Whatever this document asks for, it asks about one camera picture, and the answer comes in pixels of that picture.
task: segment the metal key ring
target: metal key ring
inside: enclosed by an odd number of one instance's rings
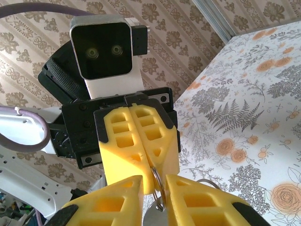
[[[164,191],[163,183],[162,183],[162,180],[161,180],[160,175],[158,174],[157,170],[154,167],[151,167],[150,169],[151,169],[156,181],[158,182],[158,185],[160,187],[161,197],[162,197],[162,203],[157,204],[157,209],[159,211],[163,212],[166,209],[166,194]],[[154,200],[156,201],[158,199],[156,191],[152,195],[154,197]]]
[[[213,187],[215,187],[216,189],[219,189],[221,190],[221,188],[213,181],[211,180],[208,180],[208,179],[200,179],[200,180],[197,180],[197,182],[201,183],[201,182],[206,182],[206,183],[209,183],[211,184]]]

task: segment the floral fabric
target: floral fabric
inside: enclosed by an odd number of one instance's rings
[[[175,103],[179,175],[214,181],[272,226],[301,224],[300,31],[234,37]]]

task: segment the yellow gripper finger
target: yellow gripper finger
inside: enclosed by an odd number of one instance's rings
[[[141,226],[142,208],[143,178],[132,176],[68,202],[47,225]]]
[[[232,194],[177,175],[166,175],[169,226],[269,226]]]
[[[151,106],[134,103],[94,112],[107,183],[142,175],[144,194],[158,189],[151,167],[161,178],[179,172],[176,127],[166,126],[170,118],[164,110],[158,113],[156,108],[162,108],[158,100],[150,99],[148,103]]]

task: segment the camera lens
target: camera lens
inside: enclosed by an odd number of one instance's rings
[[[96,59],[96,58],[98,58],[98,51],[95,48],[89,48],[86,51],[86,55],[90,59]]]
[[[112,47],[112,54],[114,55],[121,55],[122,54],[122,47],[119,45],[115,45]]]

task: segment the camera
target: camera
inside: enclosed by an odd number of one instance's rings
[[[133,20],[119,15],[71,20],[74,55],[91,99],[144,89],[138,58],[133,56],[133,26]]]

